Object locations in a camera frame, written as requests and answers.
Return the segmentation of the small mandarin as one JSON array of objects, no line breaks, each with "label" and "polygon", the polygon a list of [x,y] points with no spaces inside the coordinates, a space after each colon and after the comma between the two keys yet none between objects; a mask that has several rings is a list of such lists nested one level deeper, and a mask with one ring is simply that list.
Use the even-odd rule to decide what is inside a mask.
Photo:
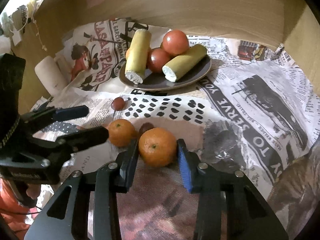
[{"label": "small mandarin", "polygon": [[177,140],[168,130],[153,128],[141,135],[138,149],[146,165],[164,167],[176,159]]},{"label": "small mandarin", "polygon": [[108,139],[110,143],[117,147],[127,147],[133,139],[136,138],[137,132],[133,124],[125,119],[117,119],[107,126]]}]

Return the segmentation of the yellow corn piece front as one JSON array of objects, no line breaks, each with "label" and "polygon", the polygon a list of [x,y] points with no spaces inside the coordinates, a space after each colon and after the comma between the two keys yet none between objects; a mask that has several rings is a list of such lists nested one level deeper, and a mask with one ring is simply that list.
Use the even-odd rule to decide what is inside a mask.
[{"label": "yellow corn piece front", "polygon": [[132,38],[125,66],[125,77],[134,84],[143,83],[150,42],[151,33],[145,29],[138,29]]}]

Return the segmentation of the yellow corn piece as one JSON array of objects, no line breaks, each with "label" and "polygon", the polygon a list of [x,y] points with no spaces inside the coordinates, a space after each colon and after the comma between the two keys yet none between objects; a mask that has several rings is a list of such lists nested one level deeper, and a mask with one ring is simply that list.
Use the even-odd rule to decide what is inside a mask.
[{"label": "yellow corn piece", "polygon": [[145,29],[138,29],[132,38],[125,66],[125,77],[134,84],[143,83],[150,42],[151,33]]},{"label": "yellow corn piece", "polygon": [[176,82],[207,55],[207,48],[201,44],[190,47],[185,53],[176,56],[162,67],[165,78]]}]

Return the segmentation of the red apple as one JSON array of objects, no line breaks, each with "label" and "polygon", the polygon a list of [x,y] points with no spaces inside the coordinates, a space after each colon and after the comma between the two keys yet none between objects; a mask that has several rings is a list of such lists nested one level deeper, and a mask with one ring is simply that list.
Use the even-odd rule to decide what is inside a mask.
[{"label": "red apple", "polygon": [[164,35],[162,48],[168,54],[177,56],[185,53],[189,49],[189,41],[184,32],[172,30]]}]

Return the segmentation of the large orange with sticker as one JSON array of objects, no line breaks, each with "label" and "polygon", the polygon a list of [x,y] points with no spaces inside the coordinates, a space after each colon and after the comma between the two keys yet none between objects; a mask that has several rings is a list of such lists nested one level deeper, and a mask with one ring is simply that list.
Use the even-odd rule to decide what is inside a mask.
[{"label": "large orange with sticker", "polygon": [[125,59],[128,60],[130,55],[130,48],[126,51]]}]

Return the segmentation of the newspaper print cloth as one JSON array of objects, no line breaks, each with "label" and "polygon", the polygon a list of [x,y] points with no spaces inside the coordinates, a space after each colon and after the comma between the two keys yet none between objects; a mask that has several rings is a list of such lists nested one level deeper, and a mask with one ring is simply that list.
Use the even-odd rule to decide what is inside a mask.
[{"label": "newspaper print cloth", "polygon": [[[319,97],[303,71],[283,50],[266,49],[246,62],[230,53],[225,38],[190,36],[211,59],[209,73],[185,88],[147,93],[119,79],[129,39],[138,29],[160,45],[166,28],[125,19],[76,28],[62,51],[69,63],[98,59],[91,69],[53,98],[50,106],[87,105],[89,115],[55,122],[36,133],[54,141],[84,128],[131,122],[136,131],[150,122],[184,139],[187,148],[217,170],[244,172],[277,215],[289,239],[302,237],[319,204]],[[112,101],[126,101],[114,111]]]}]

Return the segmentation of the black patterned headband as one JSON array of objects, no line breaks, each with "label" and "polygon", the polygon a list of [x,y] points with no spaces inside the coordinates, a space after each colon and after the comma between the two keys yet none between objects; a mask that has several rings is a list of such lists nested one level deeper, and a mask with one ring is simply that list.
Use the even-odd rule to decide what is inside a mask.
[{"label": "black patterned headband", "polygon": [[26,5],[21,5],[19,9],[21,11],[22,16],[22,33],[25,33],[25,26],[27,25],[29,11]]}]

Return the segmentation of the dark round plate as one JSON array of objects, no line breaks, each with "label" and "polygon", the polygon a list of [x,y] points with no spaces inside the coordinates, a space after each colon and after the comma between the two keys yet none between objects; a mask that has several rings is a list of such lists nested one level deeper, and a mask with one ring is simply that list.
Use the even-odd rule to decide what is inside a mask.
[{"label": "dark round plate", "polygon": [[127,79],[125,77],[125,66],[122,66],[119,72],[119,79],[124,85],[133,89],[147,92],[167,91],[189,86],[199,81],[209,73],[211,65],[211,59],[207,55],[175,83],[168,81],[163,74],[152,73],[147,69],[146,77],[142,84],[134,84]]}]

